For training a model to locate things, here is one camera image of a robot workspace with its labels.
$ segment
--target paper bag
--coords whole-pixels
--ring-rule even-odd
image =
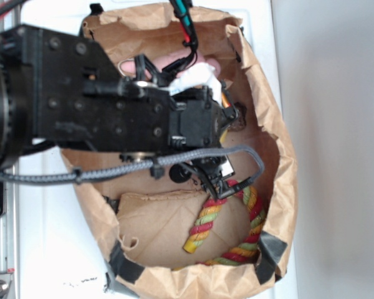
[[[297,216],[297,162],[269,84],[245,40],[241,20],[221,11],[193,7],[199,51],[221,64],[219,79],[228,82],[234,102],[246,107],[243,130],[229,132],[224,147],[252,146],[266,170],[254,186],[267,207],[267,220],[255,264],[237,267],[196,264],[240,243],[249,230],[241,201],[231,198],[194,254],[184,241],[207,198],[196,180],[176,184],[166,175],[155,180],[148,171],[75,190],[86,221],[118,283],[141,298],[247,298],[274,285],[287,270]],[[180,24],[166,3],[89,16],[82,24],[111,61],[144,53],[149,59],[183,48]],[[84,170],[121,164],[118,154],[65,150],[68,167]],[[230,156],[236,175],[245,179],[257,166],[245,154]],[[119,213],[102,195],[121,198]]]

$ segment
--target rope toy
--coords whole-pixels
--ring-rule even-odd
[[[237,183],[238,182],[235,180],[228,180],[230,186]],[[237,192],[235,196],[242,199],[249,211],[249,220],[251,221],[250,236],[238,247],[234,247],[229,252],[223,254],[222,257],[207,261],[205,264],[240,264],[253,257],[257,252],[257,241],[259,240],[259,234],[261,233],[266,218],[262,199],[257,196],[257,191],[252,186],[246,187],[242,191]],[[227,199],[215,201],[213,198],[209,198],[204,203],[203,209],[194,223],[194,227],[189,232],[190,237],[183,247],[185,251],[192,254],[203,244],[204,239],[209,235],[209,230],[213,227],[213,221],[217,218],[222,205],[226,202]]]
[[[238,266],[249,262],[258,253],[257,243],[266,220],[263,200],[257,195],[256,189],[252,186],[245,188],[242,196],[241,194],[236,194],[236,196],[244,201],[249,212],[249,220],[251,221],[249,236],[245,238],[243,243],[231,248],[222,256],[203,262],[202,264],[204,265]]]

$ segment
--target white surface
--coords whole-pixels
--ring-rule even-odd
[[[273,0],[300,298],[374,299],[374,1]]]
[[[133,1],[133,4],[148,2],[154,1]],[[130,6],[132,2],[101,3],[104,9],[109,10]],[[250,7],[246,7],[246,3],[194,1],[194,5],[222,9],[245,17],[245,35],[253,44],[279,101],[270,2],[249,1]],[[89,13],[88,1],[34,0],[22,10],[22,20],[75,34],[79,31],[81,19]],[[65,172],[57,149],[22,159],[19,169],[24,174]],[[21,186],[20,225],[21,299],[111,297],[102,291],[107,269],[84,221],[72,186]],[[128,297],[118,294],[117,298]],[[294,251],[286,277],[275,288],[255,298],[297,298]]]

